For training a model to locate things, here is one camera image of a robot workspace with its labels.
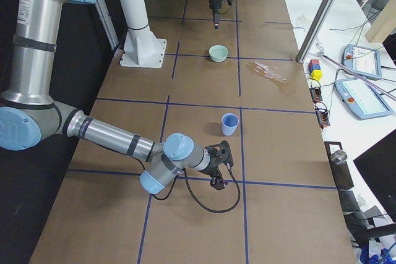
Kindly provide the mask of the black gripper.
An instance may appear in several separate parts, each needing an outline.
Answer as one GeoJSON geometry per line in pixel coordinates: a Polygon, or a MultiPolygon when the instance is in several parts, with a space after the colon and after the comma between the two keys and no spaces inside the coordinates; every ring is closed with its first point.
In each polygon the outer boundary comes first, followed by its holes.
{"type": "Polygon", "coordinates": [[[209,8],[212,10],[213,26],[214,29],[219,28],[219,10],[222,7],[221,0],[209,0],[209,8]]]}
{"type": "Polygon", "coordinates": [[[218,158],[211,158],[208,166],[202,170],[203,174],[212,178],[210,186],[218,190],[223,190],[225,188],[225,181],[223,180],[223,176],[218,168],[222,163],[223,162],[218,158]]]}

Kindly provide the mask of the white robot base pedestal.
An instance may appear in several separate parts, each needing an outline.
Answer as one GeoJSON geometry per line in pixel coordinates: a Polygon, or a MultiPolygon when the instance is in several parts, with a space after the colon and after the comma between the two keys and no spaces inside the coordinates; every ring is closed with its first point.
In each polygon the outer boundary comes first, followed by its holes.
{"type": "Polygon", "coordinates": [[[163,64],[167,41],[158,39],[149,26],[144,0],[120,0],[128,32],[124,42],[123,67],[158,69],[163,64]]]}

